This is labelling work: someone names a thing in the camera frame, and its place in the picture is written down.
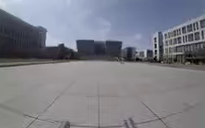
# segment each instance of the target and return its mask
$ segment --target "paved plaza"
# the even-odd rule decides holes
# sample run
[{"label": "paved plaza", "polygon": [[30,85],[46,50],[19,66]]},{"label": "paved plaza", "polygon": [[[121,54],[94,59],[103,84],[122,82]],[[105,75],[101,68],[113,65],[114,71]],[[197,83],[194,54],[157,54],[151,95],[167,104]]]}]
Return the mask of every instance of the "paved plaza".
[{"label": "paved plaza", "polygon": [[205,71],[76,61],[0,68],[0,128],[205,128]]}]

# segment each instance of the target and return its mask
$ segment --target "concrete pavement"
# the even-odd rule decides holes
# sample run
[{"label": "concrete pavement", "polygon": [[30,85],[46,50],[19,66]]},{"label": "concrete pavement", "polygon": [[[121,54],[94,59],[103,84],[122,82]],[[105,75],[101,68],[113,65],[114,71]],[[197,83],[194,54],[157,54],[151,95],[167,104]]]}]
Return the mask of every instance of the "concrete pavement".
[{"label": "concrete pavement", "polygon": [[205,128],[205,71],[84,61],[0,68],[0,128]]}]

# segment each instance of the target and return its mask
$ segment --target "distant building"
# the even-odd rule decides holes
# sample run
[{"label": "distant building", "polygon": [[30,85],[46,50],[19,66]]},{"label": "distant building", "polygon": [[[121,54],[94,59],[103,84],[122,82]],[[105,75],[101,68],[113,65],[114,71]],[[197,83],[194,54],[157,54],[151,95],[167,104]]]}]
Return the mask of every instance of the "distant building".
[{"label": "distant building", "polygon": [[121,49],[122,49],[121,41],[106,41],[107,55],[118,57],[121,55]]},{"label": "distant building", "polygon": [[164,31],[163,37],[166,61],[205,63],[205,15]]},{"label": "distant building", "polygon": [[0,9],[0,57],[32,57],[45,47],[47,30]]},{"label": "distant building", "polygon": [[156,61],[163,60],[163,35],[162,32],[157,32],[152,37],[153,42],[153,57]]},{"label": "distant building", "polygon": [[105,55],[106,45],[103,41],[94,41],[94,54],[95,55]]},{"label": "distant building", "polygon": [[76,45],[80,55],[94,55],[94,40],[77,40]]},{"label": "distant building", "polygon": [[94,41],[77,40],[78,53],[80,56],[93,56],[93,58],[119,57],[121,55],[121,41]]},{"label": "distant building", "polygon": [[136,48],[126,47],[122,50],[121,55],[127,61],[135,61],[136,60]]},{"label": "distant building", "polygon": [[145,49],[143,51],[139,51],[138,58],[145,61],[153,60],[153,50]]}]

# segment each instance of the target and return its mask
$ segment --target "white building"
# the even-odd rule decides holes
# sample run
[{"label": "white building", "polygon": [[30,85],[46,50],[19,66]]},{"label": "white building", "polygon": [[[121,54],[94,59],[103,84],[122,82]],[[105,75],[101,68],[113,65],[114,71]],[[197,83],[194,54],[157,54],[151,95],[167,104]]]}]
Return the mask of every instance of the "white building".
[{"label": "white building", "polygon": [[157,32],[152,37],[153,42],[153,57],[157,61],[163,59],[163,35],[162,32]]},{"label": "white building", "polygon": [[184,62],[187,53],[205,51],[205,15],[164,31],[163,43],[168,61]]}]

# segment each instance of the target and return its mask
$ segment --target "sky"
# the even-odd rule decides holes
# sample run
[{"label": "sky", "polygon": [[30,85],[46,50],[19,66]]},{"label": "sky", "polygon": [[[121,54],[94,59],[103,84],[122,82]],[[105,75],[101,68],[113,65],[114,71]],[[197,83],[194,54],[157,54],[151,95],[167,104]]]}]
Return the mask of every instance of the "sky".
[{"label": "sky", "polygon": [[0,0],[0,8],[45,27],[47,46],[120,40],[143,50],[152,48],[153,33],[205,14],[205,0]]}]

